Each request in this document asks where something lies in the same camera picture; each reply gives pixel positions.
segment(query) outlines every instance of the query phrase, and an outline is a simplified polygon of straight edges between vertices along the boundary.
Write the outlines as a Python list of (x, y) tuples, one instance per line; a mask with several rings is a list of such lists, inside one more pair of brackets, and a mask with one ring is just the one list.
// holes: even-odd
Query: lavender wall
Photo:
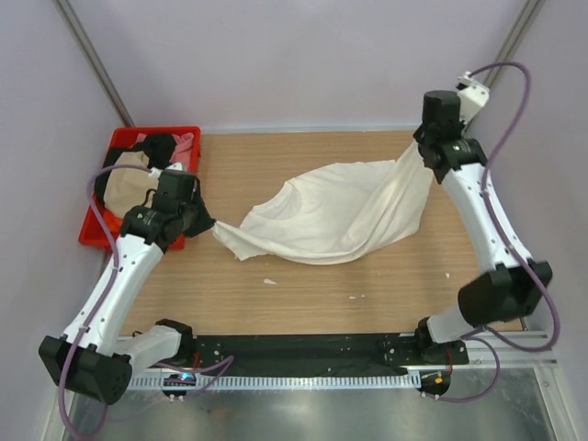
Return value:
[(119, 120), (51, 1), (4, 5), (0, 97), (0, 438), (38, 440), (55, 387), (37, 350), (96, 282), (77, 234)]
[[(493, 174), (520, 237), (554, 270), (550, 287), (560, 310), (557, 346), (573, 412), (588, 409), (588, 4), (546, 2), (515, 59), (533, 74), (528, 110)], [(522, 92), (522, 78), (507, 72), (472, 128), (487, 148), (502, 135)], [(549, 329), (545, 305), (529, 320)]]
[(73, 0), (138, 125), (406, 127), (491, 61), (520, 0)]

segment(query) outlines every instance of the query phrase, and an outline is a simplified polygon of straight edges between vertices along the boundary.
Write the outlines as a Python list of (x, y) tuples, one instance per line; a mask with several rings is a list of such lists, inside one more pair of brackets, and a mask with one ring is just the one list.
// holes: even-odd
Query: crumpled cloth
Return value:
[(330, 164), (289, 179), (239, 228), (217, 221), (212, 231), (242, 261), (342, 264), (416, 233), (432, 178), (414, 142), (398, 161)]

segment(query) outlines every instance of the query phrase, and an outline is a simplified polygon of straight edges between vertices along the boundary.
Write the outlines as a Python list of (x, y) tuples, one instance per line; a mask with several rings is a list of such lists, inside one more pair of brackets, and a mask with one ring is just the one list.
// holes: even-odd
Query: wooden surface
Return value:
[[(410, 132), (208, 135), (198, 176), (211, 215), (238, 226), (291, 177), (335, 162), (398, 158), (410, 143)], [(162, 318), (195, 334), (410, 332), (452, 305), (476, 275), (461, 219), (434, 181), (418, 233), (349, 264), (239, 262), (210, 232), (188, 240), (151, 273), (121, 334)]]

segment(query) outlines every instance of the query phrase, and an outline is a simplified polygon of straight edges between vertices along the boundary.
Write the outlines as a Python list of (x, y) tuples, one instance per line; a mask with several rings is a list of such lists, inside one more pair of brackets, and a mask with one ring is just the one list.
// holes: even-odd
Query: white robotic arm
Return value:
[[(121, 343), (119, 332), (143, 283), (168, 246), (181, 234), (193, 237), (213, 224), (195, 176), (177, 170), (159, 174), (152, 206), (137, 206), (125, 215), (116, 241), (118, 259), (113, 253), (90, 298), (62, 337), (46, 336), (41, 343), (41, 359), (55, 384), (69, 369), (67, 389), (112, 404), (122, 396), (133, 373), (162, 360), (182, 364), (194, 354), (192, 328), (179, 322), (161, 320), (147, 333)], [(116, 277), (108, 289), (113, 270)], [(100, 305), (97, 313), (90, 318), (96, 305)], [(85, 333), (78, 336), (80, 330)], [(74, 357), (67, 366), (65, 358), (70, 351), (74, 351)]]
[[(431, 168), (458, 209), (478, 261), (481, 276), (462, 288), (458, 302), (419, 323), (425, 341), (443, 344), (458, 340), (478, 327), (506, 322), (531, 313), (540, 293), (513, 256), (516, 251), (544, 284), (551, 280), (548, 263), (536, 264), (518, 239), (494, 191), (490, 177), (482, 189), (486, 157), (480, 144), (465, 138), (466, 125), (485, 106), (489, 90), (469, 77), (459, 78), (458, 92), (425, 94), (423, 125), (414, 134), (426, 167)], [(488, 195), (510, 244), (503, 242), (484, 204)]]

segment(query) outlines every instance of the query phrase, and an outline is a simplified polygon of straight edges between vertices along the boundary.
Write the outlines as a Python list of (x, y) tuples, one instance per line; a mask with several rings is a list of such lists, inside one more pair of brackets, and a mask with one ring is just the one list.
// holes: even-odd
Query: metal pole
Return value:
[[(506, 36), (503, 46), (498, 51), (494, 62), (508, 62), (513, 59), (516, 50), (523, 41), (525, 34), (528, 32), (531, 24), (537, 17), (541, 7), (545, 4), (545, 0), (527, 0), (516, 21), (513, 24), (510, 32)], [(501, 75), (503, 74), (503, 67), (496, 67), (491, 69), (483, 83), (492, 89)]]
[(68, 28), (72, 31), (73, 37), (80, 45), (82, 52), (84, 53), (85, 58), (87, 59), (90, 67), (96, 74), (96, 78), (98, 82), (102, 85), (105, 93), (112, 104), (112, 107), (119, 113), (120, 119), (122, 120), (123, 124), (127, 127), (135, 127), (135, 123), (130, 116), (125, 103), (122, 101), (122, 98), (117, 91), (117, 88), (112, 83), (110, 76), (104, 64), (100, 60), (100, 57), (96, 53), (96, 49), (94, 49), (94, 45), (92, 41), (88, 38), (87, 34), (85, 33), (84, 27), (80, 22), (80, 19), (75, 14), (72, 5), (70, 4), (69, 0), (54, 0), (57, 9), (59, 10), (60, 14), (65, 20)]

